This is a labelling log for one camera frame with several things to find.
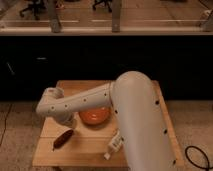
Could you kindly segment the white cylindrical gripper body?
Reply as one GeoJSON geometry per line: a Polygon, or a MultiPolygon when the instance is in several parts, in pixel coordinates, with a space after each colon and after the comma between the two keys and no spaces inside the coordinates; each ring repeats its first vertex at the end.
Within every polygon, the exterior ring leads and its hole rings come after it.
{"type": "Polygon", "coordinates": [[[67,126],[71,129],[75,129],[77,126],[77,120],[75,119],[73,114],[66,114],[66,115],[61,116],[58,119],[58,123],[63,126],[67,126]]]}

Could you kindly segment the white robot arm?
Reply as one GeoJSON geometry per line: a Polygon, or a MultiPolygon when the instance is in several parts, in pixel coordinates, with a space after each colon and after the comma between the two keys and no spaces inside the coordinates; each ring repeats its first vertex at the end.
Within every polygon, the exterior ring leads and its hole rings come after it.
{"type": "Polygon", "coordinates": [[[47,88],[36,112],[68,125],[78,111],[111,107],[123,138],[124,154],[131,171],[177,171],[160,99],[153,82],[138,71],[71,96],[60,88],[47,88]]]}

